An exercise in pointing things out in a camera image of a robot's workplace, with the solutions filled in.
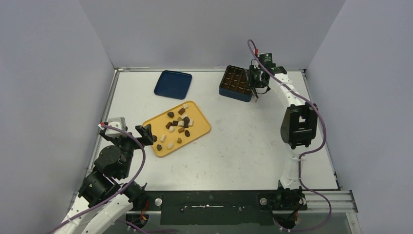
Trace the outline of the yellow plastic tray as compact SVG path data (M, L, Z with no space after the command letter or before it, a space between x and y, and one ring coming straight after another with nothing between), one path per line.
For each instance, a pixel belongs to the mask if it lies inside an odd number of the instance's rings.
M183 108L183 104L188 105L188 109L180 115L178 111ZM174 118L168 117L168 112L174 112ZM185 131L182 133L178 133L178 129L182 127L174 126L175 131L170 133L169 130L166 128L166 124L168 122L181 121L183 120L184 129L190 132L190 136L185 136ZM197 104L193 101L186 101L180 105L177 105L167 111L164 111L143 123L143 126L151 124L152 126L152 134L157 136L157 141L154 142L152 145L154 154L157 157L165 157L178 149L188 145L189 143L193 142L194 140L202 137L203 135L207 134L211 130L211 125L201 110L198 108ZM162 135L166 135L165 142L161 142L160 138ZM177 139L181 138L182 143L177 143ZM167 149L167 145L170 143L174 143L174 147L171 150ZM158 151L156 146L157 144L162 145L162 150Z

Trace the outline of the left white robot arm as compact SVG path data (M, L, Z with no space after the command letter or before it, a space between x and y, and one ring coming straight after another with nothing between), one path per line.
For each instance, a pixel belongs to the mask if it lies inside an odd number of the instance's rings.
M111 145L102 149L85 177L72 207L52 234L101 234L132 209L145 210L149 197L135 182L146 161L145 146L154 143L151 125L137 125L140 137L120 122L101 122L99 135Z

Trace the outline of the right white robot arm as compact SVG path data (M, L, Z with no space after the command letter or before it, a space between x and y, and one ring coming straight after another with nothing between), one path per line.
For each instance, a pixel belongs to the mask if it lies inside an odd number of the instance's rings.
M289 79L287 71L276 66L271 53L259 54L253 52L254 62L246 69L247 86L255 101L260 93L258 89L274 91L285 107L284 117L280 127L282 141L287 147L287 157L283 173L279 179L281 192L276 194L276 204L287 209L295 202L295 196L290 190L300 188L298 146L309 147L317 134L318 115L315 105L297 96L298 92Z

